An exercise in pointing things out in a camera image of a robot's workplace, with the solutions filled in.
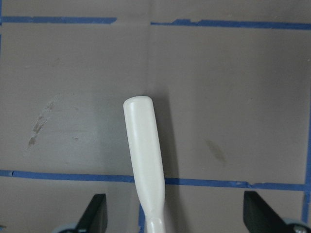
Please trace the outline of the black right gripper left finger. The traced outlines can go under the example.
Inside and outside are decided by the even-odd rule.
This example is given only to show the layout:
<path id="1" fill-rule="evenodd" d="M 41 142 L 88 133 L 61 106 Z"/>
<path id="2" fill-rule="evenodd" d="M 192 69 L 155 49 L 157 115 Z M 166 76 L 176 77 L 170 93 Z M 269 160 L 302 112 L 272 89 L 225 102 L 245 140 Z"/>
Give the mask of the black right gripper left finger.
<path id="1" fill-rule="evenodd" d="M 74 226 L 58 227 L 55 233 L 105 233 L 108 225 L 106 194 L 95 194 Z"/>

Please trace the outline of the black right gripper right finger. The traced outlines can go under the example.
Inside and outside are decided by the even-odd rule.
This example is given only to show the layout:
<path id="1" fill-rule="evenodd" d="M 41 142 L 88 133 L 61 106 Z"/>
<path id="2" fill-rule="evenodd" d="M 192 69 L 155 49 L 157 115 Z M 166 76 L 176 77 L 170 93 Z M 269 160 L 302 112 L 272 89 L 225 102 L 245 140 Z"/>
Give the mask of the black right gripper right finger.
<path id="1" fill-rule="evenodd" d="M 301 222 L 286 221 L 256 192 L 243 195 L 243 222 L 250 233 L 309 233 L 311 228 Z"/>

